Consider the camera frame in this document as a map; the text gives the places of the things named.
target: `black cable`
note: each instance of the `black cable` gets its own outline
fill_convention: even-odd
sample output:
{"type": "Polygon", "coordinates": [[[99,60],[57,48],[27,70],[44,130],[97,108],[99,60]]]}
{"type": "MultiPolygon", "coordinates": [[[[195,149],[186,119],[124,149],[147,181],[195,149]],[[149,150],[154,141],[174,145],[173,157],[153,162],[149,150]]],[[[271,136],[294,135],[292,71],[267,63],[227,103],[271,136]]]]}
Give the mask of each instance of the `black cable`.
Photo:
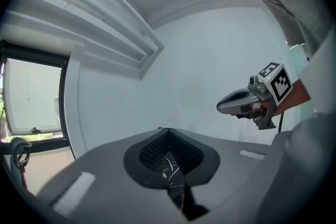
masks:
{"type": "Polygon", "coordinates": [[[284,117],[283,117],[283,114],[284,114],[284,112],[281,114],[281,117],[280,117],[280,122],[279,122],[279,130],[278,130],[278,133],[280,133],[280,132],[281,132],[282,119],[284,118],[284,117]]]}

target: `window frame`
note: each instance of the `window frame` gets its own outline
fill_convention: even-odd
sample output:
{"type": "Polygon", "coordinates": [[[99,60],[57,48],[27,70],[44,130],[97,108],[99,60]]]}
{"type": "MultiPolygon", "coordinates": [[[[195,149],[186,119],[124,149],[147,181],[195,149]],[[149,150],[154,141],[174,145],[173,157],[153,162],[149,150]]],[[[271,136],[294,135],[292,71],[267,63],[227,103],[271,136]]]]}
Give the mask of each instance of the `window frame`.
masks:
{"type": "MultiPolygon", "coordinates": [[[[63,138],[53,138],[42,141],[32,141],[32,146],[29,148],[30,153],[38,153],[44,151],[56,150],[59,148],[70,147],[72,153],[72,147],[70,144],[66,120],[64,111],[64,89],[65,79],[68,67],[69,58],[51,52],[45,52],[38,49],[23,47],[20,45],[9,43],[5,40],[0,41],[0,65],[2,66],[7,59],[20,60],[25,62],[37,63],[39,65],[57,67],[61,69],[61,75],[59,80],[59,117],[61,131],[63,138]]],[[[6,109],[6,103],[4,98],[4,109],[6,109]]],[[[11,154],[10,143],[0,143],[0,153],[4,155],[11,154]]]]}

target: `window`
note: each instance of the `window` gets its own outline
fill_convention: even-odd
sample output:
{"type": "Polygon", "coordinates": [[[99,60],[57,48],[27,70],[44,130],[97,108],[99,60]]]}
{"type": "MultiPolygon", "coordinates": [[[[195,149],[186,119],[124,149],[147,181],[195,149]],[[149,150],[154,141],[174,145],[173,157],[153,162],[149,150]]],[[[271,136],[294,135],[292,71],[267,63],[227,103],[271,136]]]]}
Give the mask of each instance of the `window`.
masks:
{"type": "Polygon", "coordinates": [[[31,153],[69,146],[62,103],[68,58],[3,40],[0,47],[2,153],[16,136],[32,142],[31,153]]]}

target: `window pane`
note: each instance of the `window pane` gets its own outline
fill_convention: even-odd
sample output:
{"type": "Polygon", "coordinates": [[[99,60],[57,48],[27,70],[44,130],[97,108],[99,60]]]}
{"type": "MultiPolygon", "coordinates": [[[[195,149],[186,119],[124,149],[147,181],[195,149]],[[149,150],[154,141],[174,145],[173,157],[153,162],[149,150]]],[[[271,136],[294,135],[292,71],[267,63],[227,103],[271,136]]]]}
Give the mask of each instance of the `window pane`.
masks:
{"type": "Polygon", "coordinates": [[[42,140],[41,137],[61,132],[60,74],[60,68],[14,59],[6,61],[3,87],[9,136],[31,134],[35,136],[27,139],[42,140]]]}

